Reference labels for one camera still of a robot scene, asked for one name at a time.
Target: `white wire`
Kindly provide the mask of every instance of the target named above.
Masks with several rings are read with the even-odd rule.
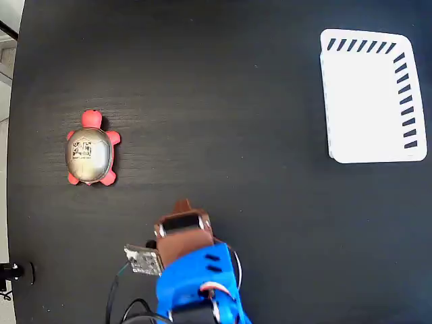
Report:
[[[225,292],[227,295],[231,296],[231,293],[228,290],[228,288],[226,288],[224,285],[222,285],[221,283],[216,282],[216,281],[208,281],[208,282],[203,283],[200,286],[200,291],[209,290],[209,289],[210,290],[214,290],[214,289],[221,290],[222,292]]]
[[[242,264],[240,263],[240,259],[237,255],[237,252],[235,250],[232,250],[232,252],[234,253],[234,256],[236,257],[237,260],[237,267],[238,267],[238,285],[237,285],[237,289],[240,290],[240,287],[242,286]]]

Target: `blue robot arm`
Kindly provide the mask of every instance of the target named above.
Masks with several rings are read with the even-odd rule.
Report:
[[[225,243],[194,251],[172,263],[158,279],[158,313],[172,317],[176,308],[208,300],[200,288],[214,283],[211,301],[220,324],[252,324],[243,311],[230,250]]]

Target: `black stripe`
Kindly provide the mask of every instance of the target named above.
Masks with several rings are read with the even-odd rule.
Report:
[[[207,265],[206,266],[207,270],[213,271],[213,272],[222,272],[222,269],[219,267],[214,267],[212,265]]]
[[[410,137],[410,136],[414,136],[417,135],[417,131],[416,130],[410,130],[409,132],[404,134],[404,137]]]
[[[417,141],[415,140],[414,142],[408,143],[404,145],[405,149],[409,149],[410,147],[416,147],[417,146]]]
[[[357,43],[357,40],[356,39],[353,39],[352,41],[351,41],[351,44],[350,44],[350,46],[348,47],[348,52],[349,51],[351,51],[352,50],[352,48],[354,47],[354,45]]]
[[[330,40],[329,46],[327,46],[327,50],[328,50],[328,51],[329,51],[330,48],[333,46],[333,44],[335,43],[335,41],[336,41],[336,38],[332,38],[332,39]]]
[[[404,100],[401,100],[399,102],[399,105],[403,105],[404,103],[409,103],[410,101],[412,101],[412,96],[408,96]]]
[[[405,81],[405,80],[407,80],[409,78],[409,75],[408,75],[408,73],[407,74],[405,74],[404,76],[402,76],[399,80],[398,80],[398,83],[401,83],[402,81]]]
[[[385,46],[386,44],[387,44],[387,42],[382,42],[381,45],[379,45],[379,48],[378,48],[377,54],[378,54],[379,52],[381,52],[381,50],[384,48],[384,46]]]
[[[360,46],[358,47],[357,51],[360,52],[363,49],[363,47],[365,47],[366,43],[367,43],[367,40],[363,40],[362,43],[360,44]]]
[[[338,51],[341,50],[341,48],[344,46],[345,42],[346,42],[346,39],[342,39],[342,40],[340,41],[340,44],[339,44],[339,46],[337,47],[337,50],[338,50]]]
[[[205,258],[212,260],[212,261],[220,261],[221,260],[221,258],[219,258],[217,255],[212,255],[212,254],[206,254]]]
[[[409,84],[408,86],[405,86],[404,88],[400,89],[398,91],[398,94],[400,95],[401,93],[404,93],[405,91],[411,90],[411,85]]]
[[[377,41],[374,40],[374,41],[372,42],[371,46],[369,46],[369,48],[367,49],[366,52],[369,53],[370,51],[372,51],[372,49],[375,47],[376,44],[377,44]]]
[[[398,68],[395,70],[394,73],[399,73],[399,72],[401,72],[402,70],[405,70],[405,69],[406,69],[406,63],[404,63],[404,64],[402,64],[400,67],[398,67]]]
[[[405,58],[405,53],[402,53],[401,55],[399,55],[397,58],[395,58],[393,60],[393,63],[396,63],[396,62],[398,62],[398,61],[400,61],[401,59],[404,59],[404,58]]]
[[[416,119],[415,119],[415,118],[411,118],[411,119],[408,119],[407,121],[404,121],[404,122],[402,123],[402,126],[412,125],[412,124],[415,123],[415,122],[416,122]]]
[[[400,115],[406,115],[407,113],[414,113],[414,107],[409,107],[408,109],[405,109],[403,112],[400,113]]]
[[[385,52],[385,54],[390,53],[390,51],[395,47],[396,43],[392,43],[389,47],[389,49]]]

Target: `dark wooden surface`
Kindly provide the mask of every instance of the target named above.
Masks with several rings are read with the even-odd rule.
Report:
[[[431,14],[429,1],[27,0],[7,222],[11,257],[38,280],[13,286],[18,324],[102,323],[124,244],[184,197],[238,250],[254,323],[432,322],[432,158],[331,160],[319,65],[326,28],[407,36],[429,123]],[[121,134],[109,188],[66,179],[86,109]],[[155,307],[155,278],[120,285],[116,320],[133,297]]]

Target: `turtle leg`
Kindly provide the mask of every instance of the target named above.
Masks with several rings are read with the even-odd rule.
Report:
[[[108,174],[105,176],[105,178],[103,178],[103,179],[101,180],[101,182],[102,182],[104,185],[109,186],[110,184],[113,184],[113,183],[114,183],[114,181],[115,181],[115,177],[116,177],[116,175],[115,175],[115,173],[113,172],[113,170],[109,170],[109,171],[108,171]]]
[[[74,135],[74,130],[71,130],[69,133],[67,133],[67,140],[70,140],[70,138],[72,137],[72,135]]]
[[[120,134],[117,132],[114,132],[113,130],[110,130],[107,132],[107,135],[109,137],[109,140],[111,141],[112,145],[116,145],[117,143],[120,143]]]
[[[78,180],[77,178],[75,178],[71,173],[69,173],[67,175],[67,179],[69,180],[69,182],[71,184],[77,184],[80,180]]]

